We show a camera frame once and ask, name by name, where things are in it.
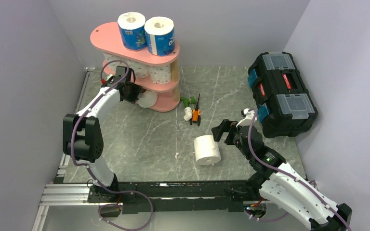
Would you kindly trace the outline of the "pink three-tier shelf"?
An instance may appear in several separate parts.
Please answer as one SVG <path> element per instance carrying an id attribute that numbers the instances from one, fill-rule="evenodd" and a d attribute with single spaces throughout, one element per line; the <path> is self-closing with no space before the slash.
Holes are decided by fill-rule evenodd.
<path id="1" fill-rule="evenodd" d="M 154 104 L 148 106 L 159 112 L 168 112 L 175 109 L 180 103 L 179 67 L 177 56 L 180 53 L 179 43 L 175 43 L 174 51 L 167 56 L 156 56 L 144 48 L 131 51 L 124 47 L 118 23 L 109 22 L 98 26 L 90 35 L 92 45 L 103 52 L 106 63 L 122 59 L 127 61 L 134 70 L 132 80 L 142 86 L 149 95 L 148 101 L 154 99 Z"/>

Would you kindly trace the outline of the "plain white embossed roll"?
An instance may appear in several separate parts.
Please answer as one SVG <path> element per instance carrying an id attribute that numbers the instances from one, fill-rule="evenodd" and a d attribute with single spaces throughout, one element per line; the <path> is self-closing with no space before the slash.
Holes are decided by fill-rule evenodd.
<path id="1" fill-rule="evenodd" d="M 194 139 L 195 161 L 198 165 L 213 165 L 221 161 L 218 143 L 212 135 L 203 135 Z"/>

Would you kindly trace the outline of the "white pipe elbow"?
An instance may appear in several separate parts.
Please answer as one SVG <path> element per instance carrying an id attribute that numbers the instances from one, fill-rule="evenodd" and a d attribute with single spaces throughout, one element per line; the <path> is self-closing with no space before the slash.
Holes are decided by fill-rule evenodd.
<path id="1" fill-rule="evenodd" d="M 185 109 L 184 109 L 184 112 L 185 112 L 185 115 L 184 115 L 184 120 L 185 121 L 189 121 L 189 120 L 191 120 L 192 119 L 192 117 L 193 117 L 193 110 L 192 110 L 192 108 L 191 107 L 186 107 Z"/>

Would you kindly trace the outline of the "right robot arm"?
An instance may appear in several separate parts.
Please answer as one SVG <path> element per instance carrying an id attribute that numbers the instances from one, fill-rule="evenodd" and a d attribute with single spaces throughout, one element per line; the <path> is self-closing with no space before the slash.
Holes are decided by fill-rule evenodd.
<path id="1" fill-rule="evenodd" d="M 278 205 L 311 231 L 349 231 L 352 209 L 337 204 L 302 178 L 287 160 L 263 142 L 254 125 L 241 126 L 224 119 L 211 129 L 214 141 L 227 133 L 225 144 L 243 154 L 255 173 L 246 181 L 245 192 L 230 190 L 233 196 L 252 200 L 260 197 Z"/>

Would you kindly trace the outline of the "plain white paper roll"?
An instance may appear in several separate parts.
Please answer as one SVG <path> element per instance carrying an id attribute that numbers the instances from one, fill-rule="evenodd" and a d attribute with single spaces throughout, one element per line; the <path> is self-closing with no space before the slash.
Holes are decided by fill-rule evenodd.
<path id="1" fill-rule="evenodd" d="M 156 92 L 146 90 L 138 95 L 137 104 L 142 108 L 150 108 L 157 102 Z"/>

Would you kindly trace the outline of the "blue paper roll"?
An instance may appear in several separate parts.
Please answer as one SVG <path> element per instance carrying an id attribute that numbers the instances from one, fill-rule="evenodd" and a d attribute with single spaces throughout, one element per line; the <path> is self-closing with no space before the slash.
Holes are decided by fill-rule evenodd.
<path id="1" fill-rule="evenodd" d="M 148 19 L 144 26 L 147 49 L 152 55 L 167 56 L 175 49 L 174 22 L 163 16 Z"/>

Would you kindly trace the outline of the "floral paper roll large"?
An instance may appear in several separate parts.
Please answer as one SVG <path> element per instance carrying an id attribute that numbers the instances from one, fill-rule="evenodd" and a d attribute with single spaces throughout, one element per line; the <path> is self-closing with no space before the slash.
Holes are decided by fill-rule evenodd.
<path id="1" fill-rule="evenodd" d="M 126 58 L 116 56 L 116 55 L 112 55 L 112 54 L 105 53 L 105 52 L 103 53 L 103 55 L 104 55 L 105 61 L 107 63 L 110 62 L 110 61 L 119 60 L 119 62 L 113 62 L 113 63 L 110 63 L 107 66 L 113 74 L 115 73 L 118 66 L 126 67 L 127 64 L 128 64 L 128 60 Z"/>

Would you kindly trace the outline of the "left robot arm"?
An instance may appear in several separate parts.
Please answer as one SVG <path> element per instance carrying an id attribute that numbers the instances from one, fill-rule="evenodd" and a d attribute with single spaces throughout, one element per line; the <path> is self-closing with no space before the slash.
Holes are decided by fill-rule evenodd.
<path id="1" fill-rule="evenodd" d="M 132 68 L 118 66 L 115 74 L 103 81 L 96 97 L 87 106 L 63 118 L 64 154 L 71 157 L 75 166 L 86 168 L 93 184 L 101 187 L 100 196 L 107 202 L 118 198 L 119 183 L 102 157 L 101 124 L 119 102 L 138 100 L 142 88 L 135 81 Z"/>

